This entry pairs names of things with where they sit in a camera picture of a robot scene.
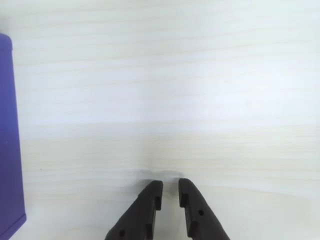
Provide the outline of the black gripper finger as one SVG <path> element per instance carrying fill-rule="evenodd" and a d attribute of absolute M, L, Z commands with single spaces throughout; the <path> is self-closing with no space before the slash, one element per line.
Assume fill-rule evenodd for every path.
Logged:
<path fill-rule="evenodd" d="M 193 240 L 228 240 L 229 236 L 205 198 L 188 178 L 178 181 L 179 206 L 184 209 L 187 236 Z"/>
<path fill-rule="evenodd" d="M 152 240 L 156 211 L 162 208 L 163 186 L 161 180 L 151 181 L 108 231 L 105 239 Z"/>

